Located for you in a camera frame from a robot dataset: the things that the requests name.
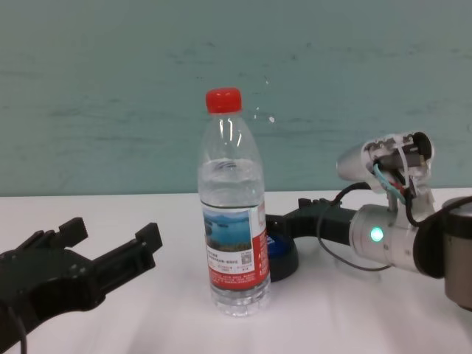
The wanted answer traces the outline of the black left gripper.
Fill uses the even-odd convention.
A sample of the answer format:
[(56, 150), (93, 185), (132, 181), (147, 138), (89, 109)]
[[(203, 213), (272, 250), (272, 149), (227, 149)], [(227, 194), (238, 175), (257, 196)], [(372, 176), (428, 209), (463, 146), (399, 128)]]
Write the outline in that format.
[(18, 341), (18, 327), (27, 333), (64, 313), (88, 311), (109, 294), (156, 266), (153, 255), (163, 246), (157, 223), (149, 223), (127, 243), (93, 262), (67, 248), (88, 237), (84, 220), (75, 217), (58, 230), (38, 230), (15, 251), (1, 254), (1, 340)]

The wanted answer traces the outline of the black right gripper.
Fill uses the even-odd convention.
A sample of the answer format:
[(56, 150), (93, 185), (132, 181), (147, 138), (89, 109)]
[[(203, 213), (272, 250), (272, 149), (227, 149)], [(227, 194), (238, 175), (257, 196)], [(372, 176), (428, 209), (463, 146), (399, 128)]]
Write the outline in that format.
[(317, 222), (322, 218), (320, 238), (349, 246), (350, 224), (356, 211), (332, 205), (333, 202), (325, 198), (299, 198), (298, 209), (308, 211), (308, 216), (299, 210), (286, 215), (266, 215), (268, 234), (280, 239), (315, 237)]

